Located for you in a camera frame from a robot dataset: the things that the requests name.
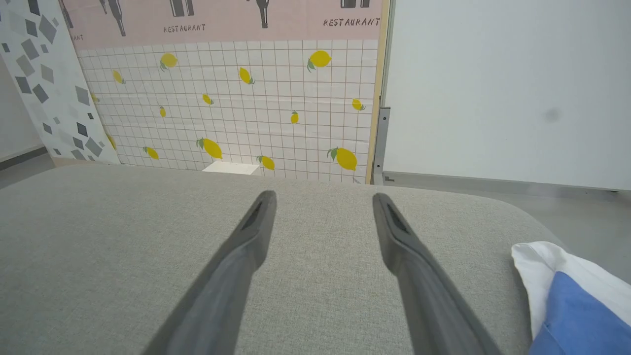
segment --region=white grid fabric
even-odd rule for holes
[[[332,60],[309,72],[307,61],[319,50]],[[178,61],[162,71],[165,53]],[[201,170],[214,161],[196,146],[205,137],[219,144],[224,161],[272,158],[276,169],[262,168],[265,176],[365,181],[376,40],[146,45],[79,51],[78,57],[123,164]],[[240,68],[256,80],[253,85],[240,79]],[[113,70],[125,84],[114,80]],[[365,109],[353,108],[353,99]],[[292,111],[298,112],[297,124],[290,122]],[[143,147],[154,148],[160,159]],[[327,156],[336,147],[355,154],[355,171]]]

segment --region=gray tabletop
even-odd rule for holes
[[[0,352],[138,353],[263,190],[278,209],[239,353],[409,353],[372,195],[387,193],[506,354],[530,345],[514,243],[556,238],[477,196],[74,165],[0,190]]]

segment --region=lemon print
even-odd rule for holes
[[[357,166],[357,158],[350,150],[344,148],[329,149],[326,156],[328,157],[329,154],[331,154],[331,159],[333,160],[335,160],[336,157],[338,158],[339,166],[344,169],[355,170]]]
[[[292,124],[298,123],[298,113],[296,111],[292,112]]]
[[[114,138],[112,138],[112,136],[108,135],[107,133],[105,135],[107,136],[107,139],[110,140],[110,143],[112,144],[114,150],[116,150],[116,142],[114,141]]]
[[[254,84],[255,80],[250,77],[250,73],[245,69],[245,68],[240,68],[239,69],[239,77],[241,77],[241,80],[243,80],[244,83],[246,84]]]
[[[256,160],[258,160],[259,163],[263,163],[263,166],[268,168],[269,170],[274,170],[274,161],[270,157],[259,155],[258,157],[256,157]]]
[[[204,102],[205,102],[205,103],[207,103],[207,104],[209,104],[209,105],[212,105],[212,104],[214,104],[214,103],[215,103],[215,101],[213,101],[213,100],[212,100],[212,99],[211,99],[208,95],[206,95],[206,94],[202,95],[202,96],[201,96],[201,98],[202,98],[202,99],[204,99]]]
[[[114,71],[114,80],[121,84],[125,84],[125,79],[122,78],[122,75],[117,70]]]
[[[158,158],[158,154],[156,153],[156,151],[155,151],[153,148],[150,148],[150,147],[144,147],[144,148],[143,148],[143,151],[144,151],[145,153],[149,154],[149,156],[150,156],[152,159],[159,159],[159,158]]]
[[[353,99],[353,108],[357,111],[363,111],[366,109],[366,106],[362,105],[362,102],[358,99]]]
[[[311,54],[311,57],[307,61],[307,70],[309,70],[310,73],[311,69],[315,69],[316,67],[323,68],[327,66],[330,62],[331,56],[327,52],[317,51]]]
[[[173,68],[177,64],[177,58],[171,54],[166,53],[160,58],[160,69],[164,71],[165,69]]]
[[[196,141],[196,145],[206,150],[206,153],[213,158],[221,159],[221,148],[219,144],[207,138],[200,138]]]

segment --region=blue and white cloth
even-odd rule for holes
[[[530,354],[631,354],[631,286],[548,242],[515,244],[528,292]]]

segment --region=floor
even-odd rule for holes
[[[0,170],[0,189],[54,167],[50,155],[42,154],[5,170]]]
[[[390,174],[387,185],[478,195],[526,211],[573,254],[631,284],[631,193],[450,177]]]

